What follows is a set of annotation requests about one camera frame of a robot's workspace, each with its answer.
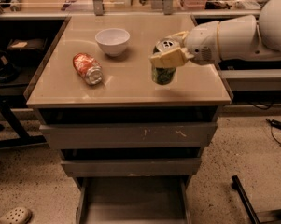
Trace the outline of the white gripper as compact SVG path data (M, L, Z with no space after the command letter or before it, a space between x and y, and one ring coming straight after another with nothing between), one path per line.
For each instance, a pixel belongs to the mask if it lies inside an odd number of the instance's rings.
M153 54L149 60L156 68L177 68L187 61L197 63L218 63L218 21L195 26L190 32L182 31L171 37L185 48L176 47Z

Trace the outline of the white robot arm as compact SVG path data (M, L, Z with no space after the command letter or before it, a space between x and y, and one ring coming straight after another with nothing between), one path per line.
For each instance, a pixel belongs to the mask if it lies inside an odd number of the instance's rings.
M281 0L270 0L259 16L210 21L169 35L150 57L156 68L177 68L187 61L281 61Z

